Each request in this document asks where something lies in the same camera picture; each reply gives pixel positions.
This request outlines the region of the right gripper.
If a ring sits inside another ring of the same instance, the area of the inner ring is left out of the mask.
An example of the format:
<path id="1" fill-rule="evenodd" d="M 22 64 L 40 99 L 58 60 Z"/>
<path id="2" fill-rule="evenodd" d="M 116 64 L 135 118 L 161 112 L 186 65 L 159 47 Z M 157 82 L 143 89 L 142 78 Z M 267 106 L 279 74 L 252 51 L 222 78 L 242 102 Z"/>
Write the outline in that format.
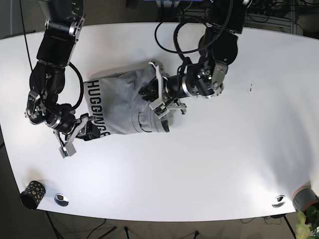
<path id="1" fill-rule="evenodd" d="M 94 124 L 88 124 L 89 122 L 92 122 L 92 120 L 93 117 L 88 116 L 88 114 L 76 119 L 70 132 L 66 134 L 67 137 L 65 141 L 61 139 L 61 131 L 56 129 L 53 130 L 53 133 L 60 144 L 59 152 L 63 158 L 70 157 L 76 153 L 73 141 L 77 136 L 83 136 L 84 141 L 91 141 L 100 138 L 101 132 L 99 128 Z"/>

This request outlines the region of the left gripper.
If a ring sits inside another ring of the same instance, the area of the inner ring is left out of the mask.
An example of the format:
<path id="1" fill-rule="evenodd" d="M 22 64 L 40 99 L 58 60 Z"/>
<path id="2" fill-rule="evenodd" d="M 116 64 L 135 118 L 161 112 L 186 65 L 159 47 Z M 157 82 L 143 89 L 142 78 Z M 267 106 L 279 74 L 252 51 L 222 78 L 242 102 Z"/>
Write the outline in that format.
<path id="1" fill-rule="evenodd" d="M 150 102 L 149 107 L 158 119 L 175 111 L 186 114 L 187 106 L 180 101 L 189 96 L 185 77 L 169 76 L 163 66 L 155 61 L 150 61 L 149 65 L 155 70 L 157 85 L 147 84 L 138 91 L 138 94 L 143 100 Z"/>

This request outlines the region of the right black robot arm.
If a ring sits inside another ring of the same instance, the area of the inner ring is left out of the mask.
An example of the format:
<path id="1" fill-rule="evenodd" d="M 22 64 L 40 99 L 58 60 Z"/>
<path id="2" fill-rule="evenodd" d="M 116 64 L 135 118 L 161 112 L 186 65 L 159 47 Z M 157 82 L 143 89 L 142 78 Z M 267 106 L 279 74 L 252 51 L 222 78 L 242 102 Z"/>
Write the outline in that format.
<path id="1" fill-rule="evenodd" d="M 84 97 L 84 82 L 70 59 L 85 22 L 83 2 L 41 0 L 39 5 L 46 16 L 45 32 L 37 63 L 31 69 L 25 116 L 34 125 L 44 123 L 51 128 L 60 143 L 62 157 L 69 157 L 76 153 L 74 139 L 90 141 L 100 137 L 99 129 L 93 125 L 95 116 L 75 116 Z M 75 105 L 58 103 L 65 86 L 67 66 L 79 79 L 80 94 Z"/>

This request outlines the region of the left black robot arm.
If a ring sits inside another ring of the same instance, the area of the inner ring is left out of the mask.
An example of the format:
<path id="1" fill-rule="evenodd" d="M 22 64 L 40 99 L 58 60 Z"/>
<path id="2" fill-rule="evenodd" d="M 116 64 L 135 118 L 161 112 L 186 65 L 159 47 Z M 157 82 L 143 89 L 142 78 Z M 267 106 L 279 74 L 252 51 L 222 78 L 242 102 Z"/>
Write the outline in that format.
<path id="1" fill-rule="evenodd" d="M 173 33 L 173 53 L 180 57 L 182 64 L 176 75 L 169 76 L 161 65 L 151 61 L 149 64 L 156 76 L 139 91 L 159 119 L 176 110 L 185 114 L 182 98 L 210 99 L 222 93 L 228 67 L 238 54 L 238 35 L 242 33 L 250 4 L 249 0 L 212 1 L 203 22 L 205 34 L 194 50 L 183 51 L 178 43 L 178 33 L 189 21 L 185 19 L 177 25 Z"/>

